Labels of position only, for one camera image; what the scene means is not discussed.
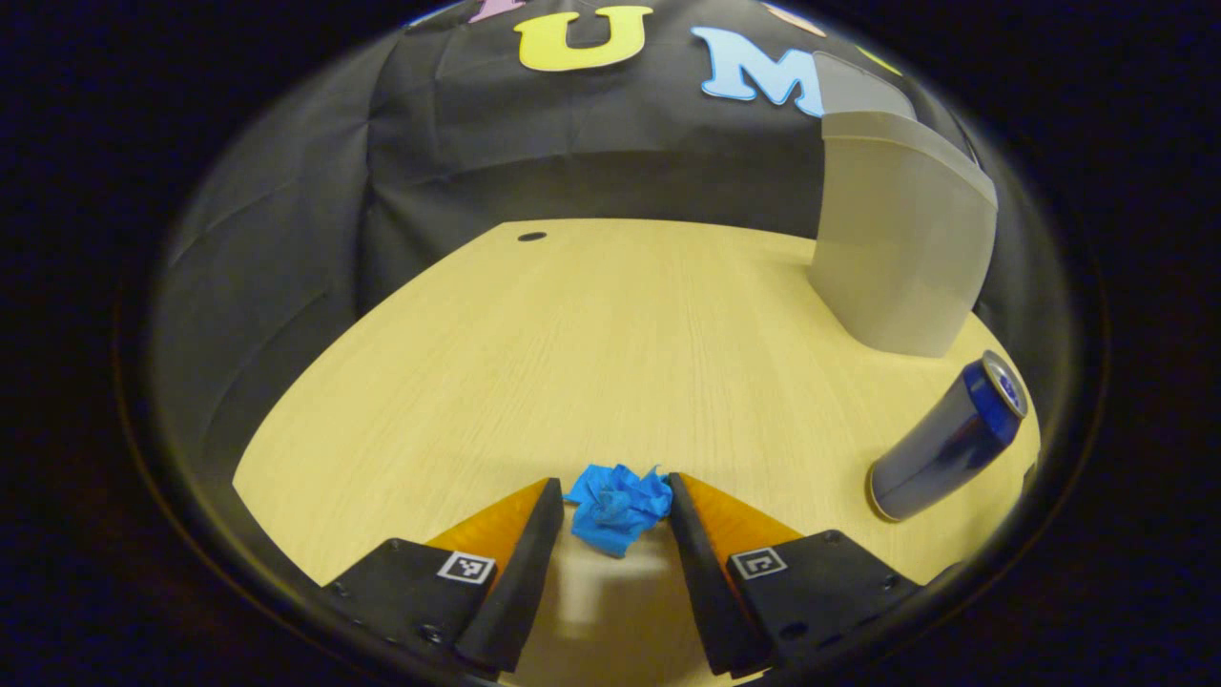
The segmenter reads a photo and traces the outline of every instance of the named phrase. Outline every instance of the energy drink can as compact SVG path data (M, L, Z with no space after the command letter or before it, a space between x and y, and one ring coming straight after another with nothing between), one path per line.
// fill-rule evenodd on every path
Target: energy drink can
M869 469L868 493L878 515L906 520L979 475L1013 443L1027 404L1013 370L984 351Z

